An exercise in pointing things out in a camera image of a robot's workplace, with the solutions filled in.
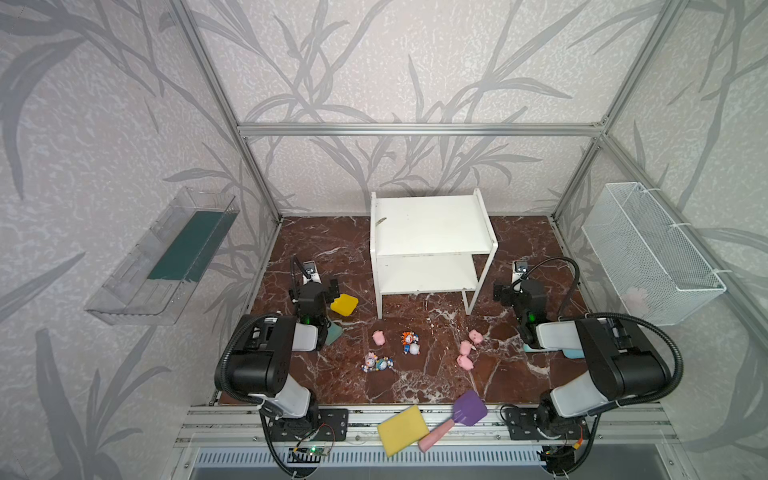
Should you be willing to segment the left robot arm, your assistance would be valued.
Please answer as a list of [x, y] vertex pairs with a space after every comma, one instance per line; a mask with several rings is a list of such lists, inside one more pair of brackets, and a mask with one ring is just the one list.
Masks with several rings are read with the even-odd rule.
[[338, 281], [329, 285], [308, 281], [290, 290], [294, 315], [244, 315], [216, 367], [216, 388], [229, 397], [259, 407], [274, 421], [306, 422], [313, 429], [320, 419], [314, 393], [290, 375], [295, 352], [317, 352], [329, 342], [333, 322], [330, 304], [340, 295]]

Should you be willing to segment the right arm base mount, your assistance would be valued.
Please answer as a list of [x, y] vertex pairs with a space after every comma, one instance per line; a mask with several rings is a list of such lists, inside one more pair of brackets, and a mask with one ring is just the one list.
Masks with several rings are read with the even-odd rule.
[[575, 442], [588, 430], [584, 417], [563, 418], [547, 408], [507, 404], [500, 416], [511, 440]]

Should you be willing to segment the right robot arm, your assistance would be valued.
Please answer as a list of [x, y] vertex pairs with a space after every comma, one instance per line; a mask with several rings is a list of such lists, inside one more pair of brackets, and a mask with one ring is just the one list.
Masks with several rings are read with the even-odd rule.
[[552, 321], [543, 287], [528, 278], [494, 283], [493, 300], [513, 310], [528, 348], [583, 354], [587, 372], [542, 395], [537, 414], [542, 421], [597, 416], [654, 402], [681, 383], [681, 350], [666, 332], [641, 318], [597, 312]]

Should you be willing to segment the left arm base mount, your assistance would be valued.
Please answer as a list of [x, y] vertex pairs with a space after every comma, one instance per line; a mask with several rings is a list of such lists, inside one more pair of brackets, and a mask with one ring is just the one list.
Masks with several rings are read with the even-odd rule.
[[344, 441], [349, 426], [349, 410], [320, 408], [296, 419], [268, 420], [266, 432], [273, 442]]

